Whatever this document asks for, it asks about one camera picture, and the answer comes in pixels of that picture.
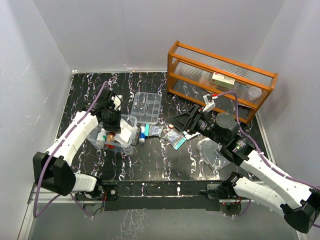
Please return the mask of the brown syrup bottle orange cap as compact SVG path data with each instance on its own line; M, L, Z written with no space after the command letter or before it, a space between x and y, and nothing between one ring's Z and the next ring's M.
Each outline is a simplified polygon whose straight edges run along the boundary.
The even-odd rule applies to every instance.
M116 134L114 132L109 132L106 135L106 143L107 144L114 144L115 143L115 136L116 136Z

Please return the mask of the white medicine bottle green label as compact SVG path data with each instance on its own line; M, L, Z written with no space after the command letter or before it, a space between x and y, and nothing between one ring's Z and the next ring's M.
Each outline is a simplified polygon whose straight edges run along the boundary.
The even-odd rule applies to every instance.
M102 128L97 135L96 143L100 148L103 148L106 140L107 140L107 132L104 128Z

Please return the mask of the white gauze dressing packet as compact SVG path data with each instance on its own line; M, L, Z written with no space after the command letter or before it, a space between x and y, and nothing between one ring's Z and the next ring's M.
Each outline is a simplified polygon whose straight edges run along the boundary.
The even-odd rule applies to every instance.
M133 132L133 127L124 119L120 120L120 133L115 134L115 141L122 145L128 145L131 135Z

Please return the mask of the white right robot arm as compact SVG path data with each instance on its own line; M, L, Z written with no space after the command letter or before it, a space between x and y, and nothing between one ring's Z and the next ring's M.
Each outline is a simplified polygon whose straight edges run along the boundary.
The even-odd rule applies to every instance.
M241 133L233 115L219 113L214 122L197 105L168 118L180 132L200 133L221 145L220 154L229 162L254 174L264 184L233 172L221 183L223 194L253 200L280 214L296 231L307 234L320 215L320 189L297 179L269 161L253 139Z

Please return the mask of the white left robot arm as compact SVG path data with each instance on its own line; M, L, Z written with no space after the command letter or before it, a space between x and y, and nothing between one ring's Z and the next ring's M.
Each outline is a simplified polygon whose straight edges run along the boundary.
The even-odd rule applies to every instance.
M86 101L60 138L45 152L33 159L34 180L40 187L67 196L71 192L86 192L93 200L103 195L100 180L85 173L74 173L72 162L88 135L98 126L109 132L121 131L123 96L104 89L95 102Z

